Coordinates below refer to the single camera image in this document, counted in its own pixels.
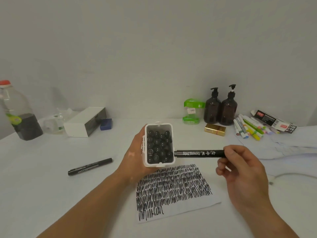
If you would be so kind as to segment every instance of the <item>gold box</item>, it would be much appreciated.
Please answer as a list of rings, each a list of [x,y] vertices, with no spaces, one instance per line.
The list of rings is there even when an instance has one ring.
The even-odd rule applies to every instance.
[[[215,135],[224,136],[226,133],[226,127],[208,123],[205,127],[205,132],[209,132],[209,133],[212,133]]]

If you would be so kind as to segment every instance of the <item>transparent container with green lid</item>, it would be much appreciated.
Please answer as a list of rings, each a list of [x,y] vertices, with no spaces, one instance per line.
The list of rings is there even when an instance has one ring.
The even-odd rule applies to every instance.
[[[187,99],[184,102],[185,117],[183,117],[184,124],[199,124],[204,116],[205,103],[197,99]]]

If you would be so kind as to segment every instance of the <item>small blue box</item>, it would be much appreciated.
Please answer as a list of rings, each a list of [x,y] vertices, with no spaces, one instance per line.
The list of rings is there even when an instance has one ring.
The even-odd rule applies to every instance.
[[[100,130],[112,129],[112,119],[101,120]]]

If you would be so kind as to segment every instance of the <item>black pump dispenser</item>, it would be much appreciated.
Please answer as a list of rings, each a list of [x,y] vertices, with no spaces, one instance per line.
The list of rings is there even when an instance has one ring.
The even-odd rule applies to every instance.
[[[217,123],[217,117],[220,111],[220,100],[218,97],[218,88],[211,88],[211,98],[206,101],[204,121],[206,123],[214,124]]]
[[[219,123],[226,126],[233,124],[238,107],[237,102],[233,99],[236,96],[236,93],[233,91],[236,85],[231,84],[229,87],[232,90],[228,93],[228,98],[222,101],[219,115]]]

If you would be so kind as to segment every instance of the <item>hand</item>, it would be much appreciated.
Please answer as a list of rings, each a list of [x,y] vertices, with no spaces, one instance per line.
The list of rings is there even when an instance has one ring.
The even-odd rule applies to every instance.
[[[125,153],[121,164],[119,165],[116,173],[127,180],[129,184],[139,182],[144,176],[151,174],[158,170],[158,168],[145,167],[142,161],[141,145],[143,136],[145,135],[145,126],[141,131],[136,134],[132,143]]]
[[[229,198],[240,214],[273,209],[265,168],[259,159],[240,145],[226,146],[224,153],[227,158],[218,160],[216,173],[225,177]]]

